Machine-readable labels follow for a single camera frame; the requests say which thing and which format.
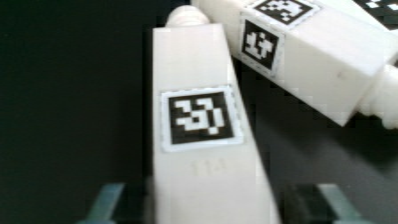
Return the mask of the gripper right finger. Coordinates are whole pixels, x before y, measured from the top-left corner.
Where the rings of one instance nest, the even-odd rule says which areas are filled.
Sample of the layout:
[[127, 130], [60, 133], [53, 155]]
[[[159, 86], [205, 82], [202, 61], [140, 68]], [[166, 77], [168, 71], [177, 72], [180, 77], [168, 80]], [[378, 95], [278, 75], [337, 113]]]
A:
[[372, 224], [335, 184], [298, 184], [282, 197], [284, 224]]

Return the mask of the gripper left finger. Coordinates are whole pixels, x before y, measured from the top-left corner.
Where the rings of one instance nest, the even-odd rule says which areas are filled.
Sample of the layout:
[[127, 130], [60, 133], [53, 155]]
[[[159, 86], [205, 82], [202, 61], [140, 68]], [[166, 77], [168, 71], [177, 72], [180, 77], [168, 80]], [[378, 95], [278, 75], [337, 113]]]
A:
[[86, 216], [74, 224], [145, 224], [145, 190], [141, 184], [102, 185]]

